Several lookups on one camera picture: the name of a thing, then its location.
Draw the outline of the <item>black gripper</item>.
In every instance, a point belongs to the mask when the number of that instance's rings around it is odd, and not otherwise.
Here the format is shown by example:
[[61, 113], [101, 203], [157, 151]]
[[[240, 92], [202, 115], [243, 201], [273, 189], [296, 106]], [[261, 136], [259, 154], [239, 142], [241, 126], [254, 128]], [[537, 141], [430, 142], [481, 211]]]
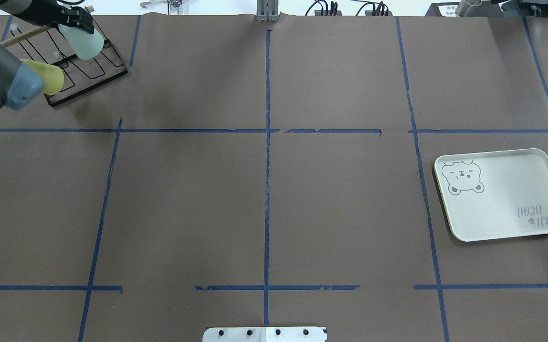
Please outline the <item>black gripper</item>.
[[68, 8], [56, 0], [12, 0], [12, 15], [36, 26], [61, 24], [94, 34], [94, 20], [87, 9]]

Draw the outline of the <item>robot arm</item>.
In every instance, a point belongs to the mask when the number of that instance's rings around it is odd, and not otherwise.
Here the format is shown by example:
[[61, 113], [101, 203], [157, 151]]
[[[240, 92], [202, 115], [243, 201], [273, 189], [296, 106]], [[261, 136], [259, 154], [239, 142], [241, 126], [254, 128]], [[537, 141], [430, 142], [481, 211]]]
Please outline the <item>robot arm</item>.
[[[38, 26], [40, 31], [57, 29], [83, 60], [95, 57], [103, 48], [104, 39], [95, 30], [92, 15], [79, 2], [0, 0], [0, 10]], [[40, 67], [40, 63], [20, 60], [0, 42], [0, 109], [21, 110], [54, 85], [39, 74]]]

